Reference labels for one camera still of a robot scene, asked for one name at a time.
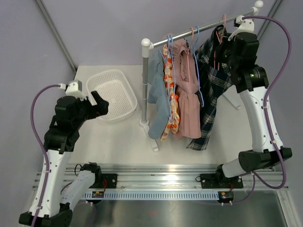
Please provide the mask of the pink pleated skirt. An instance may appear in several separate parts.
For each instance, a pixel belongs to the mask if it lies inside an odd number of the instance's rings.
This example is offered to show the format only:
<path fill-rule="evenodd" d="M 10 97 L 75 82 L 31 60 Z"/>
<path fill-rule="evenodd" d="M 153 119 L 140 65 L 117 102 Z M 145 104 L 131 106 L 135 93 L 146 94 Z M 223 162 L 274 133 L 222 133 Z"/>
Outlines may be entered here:
<path fill-rule="evenodd" d="M 195 84 L 185 83 L 180 80 L 180 60 L 179 60 L 179 40 L 173 44 L 173 64 L 175 67 L 176 93 L 178 98 L 178 108 L 180 123 L 178 135 L 198 139 L 201 137 L 200 131 L 200 102 L 196 95 L 199 90 L 199 83 L 196 76 Z"/>

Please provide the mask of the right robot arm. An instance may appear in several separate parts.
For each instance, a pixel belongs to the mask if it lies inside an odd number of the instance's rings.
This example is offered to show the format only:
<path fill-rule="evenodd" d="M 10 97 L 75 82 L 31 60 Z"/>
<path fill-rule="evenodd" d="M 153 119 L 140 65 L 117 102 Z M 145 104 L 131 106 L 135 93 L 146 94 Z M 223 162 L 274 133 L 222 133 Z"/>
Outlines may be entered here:
<path fill-rule="evenodd" d="M 253 33 L 227 34 L 216 48 L 216 60 L 225 63 L 233 85 L 244 103 L 252 135 L 252 149 L 218 166 L 215 183 L 226 187 L 235 178 L 252 171 L 282 165 L 293 155 L 281 141 L 270 110 L 267 95 L 269 81 L 263 67 L 257 65 L 259 41 Z"/>

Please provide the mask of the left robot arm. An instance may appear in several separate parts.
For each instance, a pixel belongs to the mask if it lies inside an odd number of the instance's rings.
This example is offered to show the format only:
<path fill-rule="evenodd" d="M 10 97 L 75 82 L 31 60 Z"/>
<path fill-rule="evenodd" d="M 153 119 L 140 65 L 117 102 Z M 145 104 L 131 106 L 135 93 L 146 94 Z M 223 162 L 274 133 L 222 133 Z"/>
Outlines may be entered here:
<path fill-rule="evenodd" d="M 43 170 L 36 197 L 29 211 L 20 214 L 19 223 L 31 227 L 68 227 L 73 210 L 89 187 L 97 188 L 103 177 L 96 163 L 84 164 L 77 178 L 62 192 L 66 166 L 80 137 L 85 121 L 108 113 L 108 101 L 97 91 L 91 92 L 96 104 L 88 99 L 64 96 L 57 100 L 55 114 L 44 136 Z"/>

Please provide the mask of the dark grey dotted skirt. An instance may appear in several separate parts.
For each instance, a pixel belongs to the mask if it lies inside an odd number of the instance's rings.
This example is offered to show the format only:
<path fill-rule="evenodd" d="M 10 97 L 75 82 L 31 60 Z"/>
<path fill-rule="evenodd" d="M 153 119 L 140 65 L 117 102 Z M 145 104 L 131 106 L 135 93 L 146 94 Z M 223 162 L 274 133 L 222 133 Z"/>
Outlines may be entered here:
<path fill-rule="evenodd" d="M 199 90 L 199 91 L 197 91 L 196 95 L 198 96 L 200 105 L 201 105 L 201 107 L 203 108 L 204 105 L 205 105 L 203 93 Z"/>

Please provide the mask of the navy plaid skirt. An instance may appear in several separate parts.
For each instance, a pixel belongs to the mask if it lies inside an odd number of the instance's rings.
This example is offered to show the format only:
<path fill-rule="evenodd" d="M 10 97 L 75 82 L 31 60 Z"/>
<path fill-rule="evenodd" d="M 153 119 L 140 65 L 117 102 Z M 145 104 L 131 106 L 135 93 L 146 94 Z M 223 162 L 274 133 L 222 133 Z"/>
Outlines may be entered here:
<path fill-rule="evenodd" d="M 210 37 L 195 51 L 196 72 L 198 73 L 200 91 L 203 93 L 205 105 L 200 108 L 201 137 L 192 139 L 187 148 L 205 150 L 213 129 L 218 98 L 232 86 L 231 73 L 226 64 L 220 69 L 214 68 L 214 51 L 219 45 L 216 31 L 221 33 L 223 25 L 215 27 Z"/>

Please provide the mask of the pink wire hanger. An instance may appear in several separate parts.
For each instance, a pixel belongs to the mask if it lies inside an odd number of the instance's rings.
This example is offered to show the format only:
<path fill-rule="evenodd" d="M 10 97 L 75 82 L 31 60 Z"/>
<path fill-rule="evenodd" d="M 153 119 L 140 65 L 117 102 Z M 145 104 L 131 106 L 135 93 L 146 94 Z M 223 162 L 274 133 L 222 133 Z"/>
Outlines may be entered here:
<path fill-rule="evenodd" d="M 180 80 L 185 83 L 195 84 L 196 69 L 195 62 L 187 41 L 183 38 L 179 40 L 179 60 L 180 60 Z"/>
<path fill-rule="evenodd" d="M 223 36 L 224 36 L 224 32 L 225 32 L 225 26 L 226 26 L 226 15 L 225 14 L 223 14 L 222 20 L 224 20 L 224 23 L 223 23 L 223 28 L 221 30 L 221 33 L 219 34 L 218 31 L 216 31 L 216 36 L 217 36 L 219 45 L 223 41 Z M 220 69 L 220 63 L 216 62 L 216 50 L 214 51 L 214 68 L 217 70 Z"/>

